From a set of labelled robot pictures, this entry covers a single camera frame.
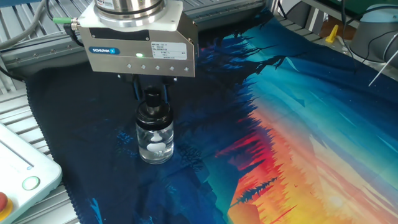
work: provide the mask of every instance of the metal frame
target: metal frame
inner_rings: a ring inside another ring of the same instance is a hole
[[[321,12],[325,12],[331,16],[333,16],[334,18],[337,18],[339,20],[341,20],[341,12],[337,11],[336,9],[332,9],[331,7],[322,4],[316,0],[302,0],[303,2],[309,4],[310,6],[320,10]],[[358,28],[359,26],[359,22],[358,21],[353,21],[350,26],[354,27],[354,28]]]

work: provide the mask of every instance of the label sticker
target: label sticker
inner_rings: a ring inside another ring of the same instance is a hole
[[[187,45],[184,43],[152,42],[152,54],[154,58],[186,60]]]
[[[114,10],[113,0],[97,0],[97,4],[104,9],[112,9]]]
[[[120,50],[114,47],[89,47],[88,50],[93,54],[120,54]]]

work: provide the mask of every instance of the white control panel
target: white control panel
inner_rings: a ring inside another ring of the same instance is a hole
[[[12,223],[57,188],[61,179],[57,163],[0,123],[0,192],[9,202],[0,211],[0,224]]]

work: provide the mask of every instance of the green cable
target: green cable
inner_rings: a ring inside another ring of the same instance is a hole
[[[54,17],[52,21],[55,24],[71,24],[72,23],[72,18],[69,17]]]

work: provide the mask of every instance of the red emergency stop button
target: red emergency stop button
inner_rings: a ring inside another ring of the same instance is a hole
[[[12,212],[12,201],[7,195],[0,192],[0,222]]]

